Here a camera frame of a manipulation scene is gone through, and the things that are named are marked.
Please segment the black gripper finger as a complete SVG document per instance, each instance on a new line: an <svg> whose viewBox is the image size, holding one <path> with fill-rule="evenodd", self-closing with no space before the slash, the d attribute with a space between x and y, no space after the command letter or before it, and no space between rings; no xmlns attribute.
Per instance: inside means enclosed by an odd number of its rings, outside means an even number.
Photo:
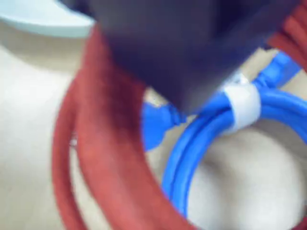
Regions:
<svg viewBox="0 0 307 230"><path fill-rule="evenodd" d="M213 93L197 60L213 34L213 0L67 0L93 18L114 61L178 109L192 112Z"/></svg>
<svg viewBox="0 0 307 230"><path fill-rule="evenodd" d="M224 83L279 28L297 0L217 0L215 80Z"/></svg>

